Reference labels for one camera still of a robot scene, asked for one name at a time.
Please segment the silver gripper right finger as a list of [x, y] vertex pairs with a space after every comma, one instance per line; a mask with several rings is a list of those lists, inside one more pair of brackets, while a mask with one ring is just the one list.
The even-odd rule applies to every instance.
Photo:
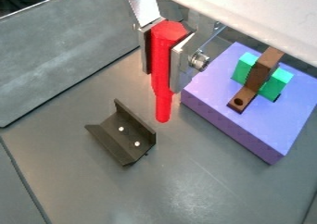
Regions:
[[171, 50], [170, 89], [179, 93], [192, 77], [203, 72], [210, 62], [226, 50], [226, 41], [218, 37], [224, 24], [215, 21], [206, 29], [192, 32]]

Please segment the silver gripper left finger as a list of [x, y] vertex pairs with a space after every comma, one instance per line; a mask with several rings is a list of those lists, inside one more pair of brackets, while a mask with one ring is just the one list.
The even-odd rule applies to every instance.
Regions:
[[163, 21], [156, 0], [126, 0], [142, 48], [142, 70], [151, 73], [151, 28]]

